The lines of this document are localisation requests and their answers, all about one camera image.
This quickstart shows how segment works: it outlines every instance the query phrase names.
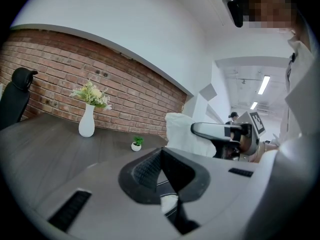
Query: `fluorescent light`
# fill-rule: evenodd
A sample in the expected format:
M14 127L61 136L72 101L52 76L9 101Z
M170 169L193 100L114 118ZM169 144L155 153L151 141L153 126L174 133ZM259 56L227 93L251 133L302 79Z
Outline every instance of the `fluorescent light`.
M270 80L270 76L265 75L258 94L263 94Z
M251 109L251 110L254 110L257 104L258 104L258 102L255 101L255 102L252 104L252 106L251 106L250 109Z

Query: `black chair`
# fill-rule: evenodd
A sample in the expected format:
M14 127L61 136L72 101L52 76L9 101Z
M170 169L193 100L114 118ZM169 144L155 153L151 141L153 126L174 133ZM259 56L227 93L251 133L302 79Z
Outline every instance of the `black chair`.
M0 100L0 130L20 121L30 98L29 87L37 71L17 68Z

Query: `white vase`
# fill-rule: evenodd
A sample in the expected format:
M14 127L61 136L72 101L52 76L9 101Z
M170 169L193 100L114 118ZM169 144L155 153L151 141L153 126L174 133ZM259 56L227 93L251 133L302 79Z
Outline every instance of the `white vase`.
M82 137L91 137L95 132L95 106L85 104L85 112L79 123L79 133Z
M132 149L133 151L139 151L139 150L141 149L141 145L140 145L140 146L136 146L134 143L135 143L135 142L132 142L132 144L131 144L131 149Z

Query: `brick wall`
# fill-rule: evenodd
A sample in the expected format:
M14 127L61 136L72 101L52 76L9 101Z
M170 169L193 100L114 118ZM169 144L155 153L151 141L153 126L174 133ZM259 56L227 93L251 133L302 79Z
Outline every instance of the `brick wall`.
M86 105L68 96L88 79L108 88L113 108L94 109L97 127L165 136L166 113L180 113L186 101L185 93L141 63L64 33L13 31L0 51L0 82L6 86L18 67L38 71L24 119L47 112L79 122Z

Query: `white plastic bag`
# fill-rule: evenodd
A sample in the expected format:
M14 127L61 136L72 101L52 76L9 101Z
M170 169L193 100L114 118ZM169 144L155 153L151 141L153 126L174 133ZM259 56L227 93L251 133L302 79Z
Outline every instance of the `white plastic bag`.
M210 140L191 132L191 125L196 122L189 116L181 113L167 113L165 121L167 148L211 158L216 154L216 147Z

